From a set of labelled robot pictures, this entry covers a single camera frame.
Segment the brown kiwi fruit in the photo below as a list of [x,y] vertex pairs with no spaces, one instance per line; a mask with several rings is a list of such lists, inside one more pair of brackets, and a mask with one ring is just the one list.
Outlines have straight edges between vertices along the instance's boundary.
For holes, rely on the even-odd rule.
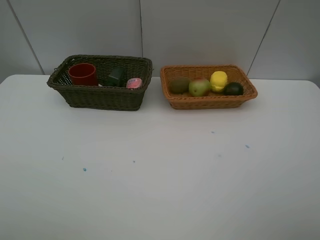
[[172,94],[184,94],[189,91],[190,81],[188,77],[176,77],[169,83],[169,90]]

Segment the pink bottle white cap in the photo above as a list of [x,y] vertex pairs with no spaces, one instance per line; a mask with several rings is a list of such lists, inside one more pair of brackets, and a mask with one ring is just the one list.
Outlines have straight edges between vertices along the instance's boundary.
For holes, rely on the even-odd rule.
[[127,89],[139,89],[143,85],[141,78],[131,78],[126,82]]

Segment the green red pear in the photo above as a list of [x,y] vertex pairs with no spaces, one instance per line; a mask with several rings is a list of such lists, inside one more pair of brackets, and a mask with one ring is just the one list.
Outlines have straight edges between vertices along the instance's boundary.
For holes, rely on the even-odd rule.
[[203,77],[197,77],[189,82],[188,90],[193,97],[206,97],[210,90],[210,82]]

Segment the dark green pump bottle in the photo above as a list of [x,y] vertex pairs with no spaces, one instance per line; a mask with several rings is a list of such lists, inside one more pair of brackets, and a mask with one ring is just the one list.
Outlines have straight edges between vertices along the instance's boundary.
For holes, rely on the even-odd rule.
[[106,83],[108,87],[121,87],[125,70],[123,67],[115,67],[107,77]]

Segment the yellow lemon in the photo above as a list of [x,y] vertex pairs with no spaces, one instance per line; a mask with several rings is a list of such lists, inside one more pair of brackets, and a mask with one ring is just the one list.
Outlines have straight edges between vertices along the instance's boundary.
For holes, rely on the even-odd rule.
[[211,90],[220,93],[228,83],[228,76],[224,71],[215,71],[210,77]]

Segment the dark green avocado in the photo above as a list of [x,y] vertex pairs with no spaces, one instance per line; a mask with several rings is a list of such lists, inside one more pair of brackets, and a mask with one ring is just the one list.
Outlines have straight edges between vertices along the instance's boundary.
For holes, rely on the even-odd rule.
[[223,89],[226,96],[242,96],[244,94],[243,86],[238,82],[230,82]]

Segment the red plastic cup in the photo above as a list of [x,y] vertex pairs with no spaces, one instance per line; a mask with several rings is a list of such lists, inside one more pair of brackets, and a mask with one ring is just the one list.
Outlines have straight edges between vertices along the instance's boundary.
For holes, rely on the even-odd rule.
[[73,85],[98,86],[96,67],[90,63],[79,63],[68,69],[68,75]]

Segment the orange wicker basket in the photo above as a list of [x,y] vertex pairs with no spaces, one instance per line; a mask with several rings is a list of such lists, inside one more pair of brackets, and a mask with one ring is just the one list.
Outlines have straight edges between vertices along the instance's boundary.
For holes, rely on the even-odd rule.
[[[177,77],[187,77],[193,80],[196,77],[209,79],[215,71],[227,74],[228,82],[237,82],[242,85],[243,95],[224,95],[210,92],[207,96],[193,97],[190,93],[173,94],[170,91],[170,82]],[[236,65],[167,65],[160,70],[160,80],[164,97],[170,106],[176,110],[203,110],[203,109],[230,109],[238,108],[246,101],[255,99],[258,92],[247,75]]]

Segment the dark brown wicker basket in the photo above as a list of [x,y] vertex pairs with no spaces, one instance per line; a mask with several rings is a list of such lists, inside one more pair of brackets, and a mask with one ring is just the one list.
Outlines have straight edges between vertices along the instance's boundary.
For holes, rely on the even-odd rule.
[[[98,86],[73,85],[68,74],[71,66],[89,63],[96,67]],[[116,67],[124,68],[121,87],[107,86],[107,78]],[[150,59],[119,55],[71,55],[50,75],[47,85],[56,90],[73,108],[113,111],[137,111],[145,95],[153,73]],[[126,88],[132,78],[142,79],[140,88]]]

